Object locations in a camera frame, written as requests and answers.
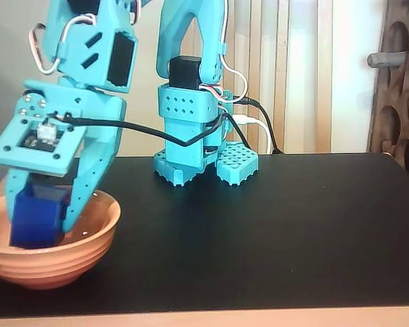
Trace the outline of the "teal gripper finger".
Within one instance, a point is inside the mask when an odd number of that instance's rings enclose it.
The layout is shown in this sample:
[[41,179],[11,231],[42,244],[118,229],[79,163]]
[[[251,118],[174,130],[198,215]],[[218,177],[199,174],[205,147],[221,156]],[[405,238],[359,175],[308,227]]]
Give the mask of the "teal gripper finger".
[[16,114],[4,131],[5,161],[9,167],[5,182],[5,196],[9,220],[14,217],[17,195],[30,181],[30,173],[45,172],[48,151],[38,147],[46,146],[37,138],[40,119],[46,117],[47,100],[41,94],[25,94],[17,102]]
[[70,203],[63,221],[63,232],[69,232],[77,222],[87,202],[109,169],[119,148],[118,137],[85,138],[80,152]]

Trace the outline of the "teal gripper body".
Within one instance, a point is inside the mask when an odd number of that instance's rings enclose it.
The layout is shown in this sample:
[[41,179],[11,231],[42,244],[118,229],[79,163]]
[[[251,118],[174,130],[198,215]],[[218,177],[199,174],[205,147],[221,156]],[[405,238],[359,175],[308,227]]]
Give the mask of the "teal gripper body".
[[103,138],[99,127],[77,126],[69,119],[122,121],[126,102],[72,79],[57,84],[26,80],[22,100],[30,128],[23,144],[90,144]]

